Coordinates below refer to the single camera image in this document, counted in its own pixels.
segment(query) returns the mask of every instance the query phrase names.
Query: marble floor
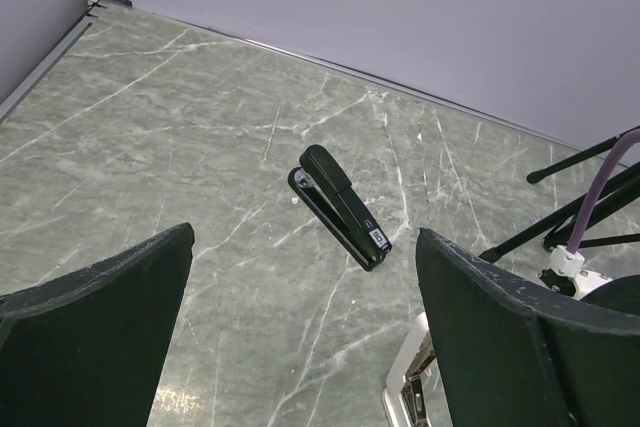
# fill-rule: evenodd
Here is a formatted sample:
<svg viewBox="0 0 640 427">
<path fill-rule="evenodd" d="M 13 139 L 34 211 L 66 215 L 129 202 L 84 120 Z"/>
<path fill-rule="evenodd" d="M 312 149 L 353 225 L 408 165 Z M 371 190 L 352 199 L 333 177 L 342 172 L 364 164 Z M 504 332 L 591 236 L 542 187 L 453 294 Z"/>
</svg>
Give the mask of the marble floor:
<svg viewBox="0 0 640 427">
<path fill-rule="evenodd" d="M 366 273 L 289 190 L 323 144 L 394 241 Z M 386 425 L 383 380 L 421 310 L 419 226 L 479 253 L 583 193 L 598 161 L 319 66 L 110 7 L 0 126 L 0 293 L 196 232 L 151 426 Z M 640 230 L 630 206 L 595 233 Z M 631 246 L 585 251 L 614 277 Z M 529 279 L 538 242 L 499 265 Z M 434 426 L 449 425 L 432 372 Z"/>
</svg>

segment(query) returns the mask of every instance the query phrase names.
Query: white connector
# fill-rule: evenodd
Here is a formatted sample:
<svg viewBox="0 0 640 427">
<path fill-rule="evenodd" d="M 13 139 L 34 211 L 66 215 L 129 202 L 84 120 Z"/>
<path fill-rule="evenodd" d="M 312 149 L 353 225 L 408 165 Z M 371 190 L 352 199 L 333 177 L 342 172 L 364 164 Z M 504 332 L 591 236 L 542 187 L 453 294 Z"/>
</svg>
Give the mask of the white connector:
<svg viewBox="0 0 640 427">
<path fill-rule="evenodd" d="M 558 245 L 551 252 L 549 263 L 556 274 L 574 279 L 584 265 L 584 257 L 580 252 L 572 254 L 564 245 Z"/>
</svg>

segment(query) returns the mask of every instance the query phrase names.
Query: purple cable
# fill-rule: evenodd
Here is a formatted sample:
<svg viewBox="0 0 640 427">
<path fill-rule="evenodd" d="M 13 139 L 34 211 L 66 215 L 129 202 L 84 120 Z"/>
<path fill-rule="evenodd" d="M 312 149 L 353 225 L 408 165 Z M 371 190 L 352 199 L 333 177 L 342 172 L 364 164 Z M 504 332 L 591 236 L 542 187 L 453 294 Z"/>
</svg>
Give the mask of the purple cable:
<svg viewBox="0 0 640 427">
<path fill-rule="evenodd" d="M 607 183 L 611 172 L 616 168 L 616 165 L 618 165 L 618 162 L 620 162 L 620 159 L 625 152 L 638 142 L 640 142 L 640 129 L 627 132 L 620 137 L 609 152 L 609 155 L 604 159 L 600 170 L 591 183 L 591 187 L 589 187 L 589 191 L 584 198 L 584 202 L 582 202 L 582 207 L 580 208 L 580 212 L 576 218 L 576 224 L 573 227 L 571 238 L 567 244 L 567 252 L 575 254 L 578 251 L 580 242 L 582 242 L 582 236 L 589 225 L 589 219 L 591 218 L 593 209 L 596 206 L 596 202 L 598 202 L 598 198 L 600 197 L 602 189 L 604 189 L 604 185 Z"/>
</svg>

